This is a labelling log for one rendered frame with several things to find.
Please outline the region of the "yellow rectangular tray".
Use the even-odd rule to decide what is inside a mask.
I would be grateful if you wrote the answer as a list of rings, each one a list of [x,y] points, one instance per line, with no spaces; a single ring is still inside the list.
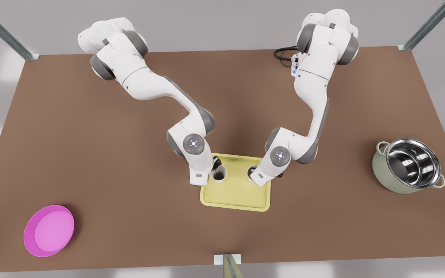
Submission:
[[[200,202],[205,206],[265,212],[270,207],[271,182],[262,187],[249,181],[247,170],[261,162],[260,157],[213,153],[226,168],[226,177],[212,177],[200,188]]]

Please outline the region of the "pink round bowl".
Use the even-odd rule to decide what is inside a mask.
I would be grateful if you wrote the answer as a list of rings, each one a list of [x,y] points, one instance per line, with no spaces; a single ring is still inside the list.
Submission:
[[[75,232],[73,214],[64,206],[46,206],[28,220],[23,241],[35,257],[49,257],[67,246]]]

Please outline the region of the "green steel-lined pot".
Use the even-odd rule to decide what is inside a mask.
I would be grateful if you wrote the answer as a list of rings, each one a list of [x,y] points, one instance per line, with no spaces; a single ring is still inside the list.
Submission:
[[[380,141],[375,147],[372,169],[383,187],[398,194],[445,186],[438,157],[429,146],[415,139]]]

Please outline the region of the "silver frame post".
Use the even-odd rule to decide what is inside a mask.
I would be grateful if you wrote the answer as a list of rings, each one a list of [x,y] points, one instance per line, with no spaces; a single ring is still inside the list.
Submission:
[[[417,46],[443,18],[445,18],[445,1],[404,44],[397,45],[398,51],[413,51],[415,46]]]
[[[18,53],[25,61],[36,61],[39,59],[38,54],[31,53],[26,49],[21,42],[18,41],[1,23],[0,23],[0,38]]]
[[[213,256],[214,264],[223,267],[224,278],[244,278],[240,270],[240,254],[216,254]]]

